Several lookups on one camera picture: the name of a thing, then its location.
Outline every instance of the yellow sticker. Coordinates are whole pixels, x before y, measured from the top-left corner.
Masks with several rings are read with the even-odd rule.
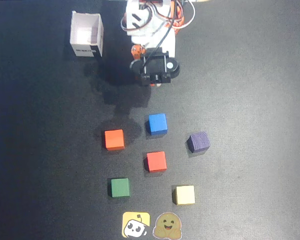
[[[147,212],[127,211],[122,216],[122,236],[139,238],[147,235],[150,215]]]

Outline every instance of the purple cube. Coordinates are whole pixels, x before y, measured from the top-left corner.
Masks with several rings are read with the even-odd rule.
[[[193,153],[206,151],[210,147],[208,136],[204,131],[191,134],[187,142]]]

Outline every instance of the sticker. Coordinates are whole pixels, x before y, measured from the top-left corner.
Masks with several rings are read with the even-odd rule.
[[[156,219],[152,234],[157,239],[181,239],[182,231],[180,218],[172,212],[162,213]]]
[[[122,236],[139,238],[147,235],[150,226],[150,215],[147,212],[127,211],[122,216]]]

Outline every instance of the open box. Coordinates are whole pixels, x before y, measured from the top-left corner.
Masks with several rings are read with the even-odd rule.
[[[70,44],[78,57],[102,57],[104,26],[101,15],[72,11]]]

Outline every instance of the cube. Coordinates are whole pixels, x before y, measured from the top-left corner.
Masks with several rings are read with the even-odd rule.
[[[111,179],[111,195],[113,198],[130,197],[129,179]]]
[[[124,131],[122,129],[105,131],[105,147],[108,151],[125,149]]]
[[[150,173],[164,172],[167,170],[166,154],[164,151],[147,153],[146,156]]]
[[[149,115],[151,135],[161,135],[168,132],[167,118],[164,113]]]
[[[187,142],[190,151],[193,153],[206,151],[210,147],[208,135],[204,131],[191,134]]]
[[[175,195],[177,205],[190,205],[196,202],[194,186],[177,186]]]

